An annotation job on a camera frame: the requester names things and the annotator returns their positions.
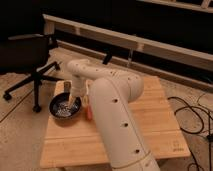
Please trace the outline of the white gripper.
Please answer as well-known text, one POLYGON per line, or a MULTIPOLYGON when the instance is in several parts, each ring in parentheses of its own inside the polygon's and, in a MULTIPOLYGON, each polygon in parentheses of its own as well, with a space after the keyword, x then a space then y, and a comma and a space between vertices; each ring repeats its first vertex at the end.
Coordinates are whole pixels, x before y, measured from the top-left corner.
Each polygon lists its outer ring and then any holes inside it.
POLYGON ((71 87, 71 94, 72 96, 69 97, 69 107, 71 108, 75 102, 74 97, 84 97, 87 93, 86 88, 86 79, 83 77, 72 77, 72 87, 71 87))

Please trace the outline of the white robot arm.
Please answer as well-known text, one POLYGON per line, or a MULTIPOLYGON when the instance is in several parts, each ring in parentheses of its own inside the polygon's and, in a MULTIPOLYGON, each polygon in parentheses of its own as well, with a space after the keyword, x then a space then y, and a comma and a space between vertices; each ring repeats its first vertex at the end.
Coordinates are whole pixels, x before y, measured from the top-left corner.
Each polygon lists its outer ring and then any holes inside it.
POLYGON ((86 59, 67 64, 72 74, 71 97, 89 96, 89 106, 113 171, 160 171, 128 103, 143 92, 142 78, 97 66, 86 59))

